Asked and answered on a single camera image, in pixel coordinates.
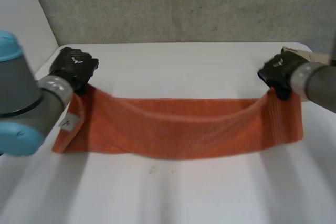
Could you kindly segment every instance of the towel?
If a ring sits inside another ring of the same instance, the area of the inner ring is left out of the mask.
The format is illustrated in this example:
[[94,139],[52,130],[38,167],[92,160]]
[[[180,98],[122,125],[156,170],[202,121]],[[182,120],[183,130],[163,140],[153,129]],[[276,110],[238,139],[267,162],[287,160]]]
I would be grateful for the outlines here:
[[60,129],[53,151],[136,153],[164,159],[209,158],[264,150],[303,138],[301,100],[128,99],[88,85],[74,95],[73,129]]

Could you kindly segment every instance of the cloth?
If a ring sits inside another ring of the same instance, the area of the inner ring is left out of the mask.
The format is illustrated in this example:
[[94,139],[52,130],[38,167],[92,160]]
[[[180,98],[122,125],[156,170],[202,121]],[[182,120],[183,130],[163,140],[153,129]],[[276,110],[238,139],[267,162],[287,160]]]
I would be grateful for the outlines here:
[[71,132],[60,130],[54,152],[208,158],[303,137],[300,98],[293,93],[281,101],[274,90],[260,99],[126,99],[88,86],[68,112],[81,119]]

